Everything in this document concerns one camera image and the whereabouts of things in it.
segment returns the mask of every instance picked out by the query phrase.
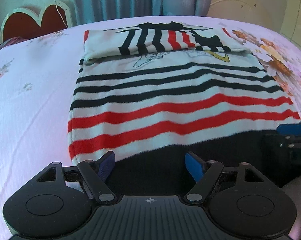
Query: circular pad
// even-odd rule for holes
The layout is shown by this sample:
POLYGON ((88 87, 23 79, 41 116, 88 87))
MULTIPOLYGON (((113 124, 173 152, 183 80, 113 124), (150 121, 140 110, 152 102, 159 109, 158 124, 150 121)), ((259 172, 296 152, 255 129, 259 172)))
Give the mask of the circular pad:
POLYGON ((209 203, 209 213, 231 235, 268 238, 280 236, 291 229, 296 207, 280 190, 247 185, 217 193, 209 203))
POLYGON ((40 182, 22 187, 10 197, 3 215, 7 225, 27 238, 67 235, 83 225, 91 214, 89 198, 64 185, 40 182))
POLYGON ((60 197, 55 195, 39 195, 27 201, 26 209, 33 215, 47 216, 60 211, 63 205, 64 202, 60 197))
POLYGON ((237 201, 238 209, 246 215, 253 217, 263 217, 274 210, 273 202, 267 197, 259 195, 249 195, 237 201))

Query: bedsheet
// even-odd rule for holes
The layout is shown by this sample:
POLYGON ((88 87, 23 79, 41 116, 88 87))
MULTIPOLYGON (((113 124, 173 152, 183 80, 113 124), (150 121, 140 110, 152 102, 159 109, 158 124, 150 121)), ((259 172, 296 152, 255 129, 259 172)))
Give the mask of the bedsheet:
MULTIPOLYGON (((5 201, 53 161, 72 165, 67 120, 86 30, 170 21, 219 26, 245 44, 293 101, 301 118, 301 51, 263 27, 206 17, 139 17, 66 29, 0 50, 0 240, 11 234, 2 217, 5 201)), ((301 237, 301 178, 286 187, 299 217, 290 236, 301 237)))

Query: wire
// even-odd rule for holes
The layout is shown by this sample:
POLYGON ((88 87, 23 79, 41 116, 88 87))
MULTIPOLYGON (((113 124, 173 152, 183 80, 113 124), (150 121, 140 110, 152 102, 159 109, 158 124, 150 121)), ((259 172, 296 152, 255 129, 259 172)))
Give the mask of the wire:
POLYGON ((63 18, 63 16, 60 14, 60 12, 59 12, 59 10, 58 10, 58 7, 57 7, 57 3, 56 3, 56 1, 55 1, 55 5, 56 5, 56 10, 57 10, 57 12, 58 12, 59 16, 61 17, 61 20, 63 21, 64 25, 65 25, 65 26, 66 26, 66 28, 68 29, 68 26, 67 26, 67 25, 66 25, 66 23, 64 22, 64 18, 63 18))

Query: blue part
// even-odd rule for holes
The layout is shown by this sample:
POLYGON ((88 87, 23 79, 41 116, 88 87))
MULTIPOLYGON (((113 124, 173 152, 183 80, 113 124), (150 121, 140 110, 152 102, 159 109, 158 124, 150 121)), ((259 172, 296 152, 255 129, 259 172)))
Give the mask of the blue part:
POLYGON ((185 165, 196 183, 204 176, 202 164, 195 160, 189 153, 185 154, 185 165))
POLYGON ((98 176, 105 182, 115 166, 115 154, 111 153, 100 165, 98 170, 98 176))
POLYGON ((280 124, 277 129, 277 133, 281 135, 295 135, 301 136, 301 123, 294 124, 280 124))

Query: heart-shaped headboard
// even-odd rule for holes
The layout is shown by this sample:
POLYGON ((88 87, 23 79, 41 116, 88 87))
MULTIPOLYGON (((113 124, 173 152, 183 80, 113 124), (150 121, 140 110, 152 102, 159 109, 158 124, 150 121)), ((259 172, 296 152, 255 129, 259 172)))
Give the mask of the heart-shaped headboard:
POLYGON ((61 1, 42 8, 39 16, 27 8, 18 8, 5 17, 0 30, 0 44, 13 37, 33 39, 72 26, 69 7, 61 1))

